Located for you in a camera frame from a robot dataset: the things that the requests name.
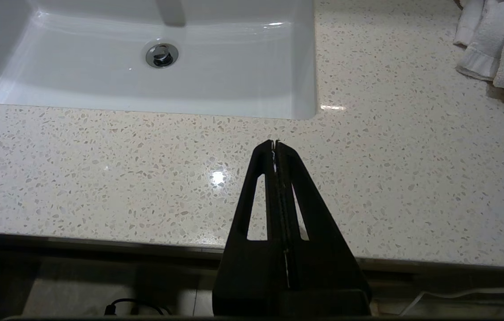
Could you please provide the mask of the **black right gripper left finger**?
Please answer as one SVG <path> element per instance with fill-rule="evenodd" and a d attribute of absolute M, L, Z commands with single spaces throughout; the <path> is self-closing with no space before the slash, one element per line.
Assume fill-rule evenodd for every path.
<path fill-rule="evenodd" d="M 282 203 L 275 171 L 274 141 L 254 148 L 212 291 L 215 315 L 276 315 L 287 289 Z M 250 240 L 256 187 L 264 176 L 267 238 Z"/>

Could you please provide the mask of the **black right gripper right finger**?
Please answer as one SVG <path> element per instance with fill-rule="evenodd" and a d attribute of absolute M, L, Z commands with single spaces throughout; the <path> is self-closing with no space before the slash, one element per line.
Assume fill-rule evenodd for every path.
<path fill-rule="evenodd" d="M 372 291 L 299 154 L 275 142 L 286 315 L 370 315 Z"/>

